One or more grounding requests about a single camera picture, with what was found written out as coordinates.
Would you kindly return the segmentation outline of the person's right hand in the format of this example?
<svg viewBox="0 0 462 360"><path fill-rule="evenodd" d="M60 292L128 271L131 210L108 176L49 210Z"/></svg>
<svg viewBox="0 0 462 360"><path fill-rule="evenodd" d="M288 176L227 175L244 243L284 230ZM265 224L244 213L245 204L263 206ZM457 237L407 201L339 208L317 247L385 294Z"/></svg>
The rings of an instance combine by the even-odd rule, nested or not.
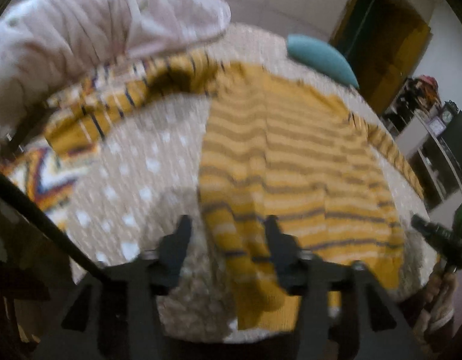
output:
<svg viewBox="0 0 462 360"><path fill-rule="evenodd" d="M424 287L424 300L429 311L430 320L448 320L454 315L453 297L457 288L455 272L445 272L442 264L437 262Z"/></svg>

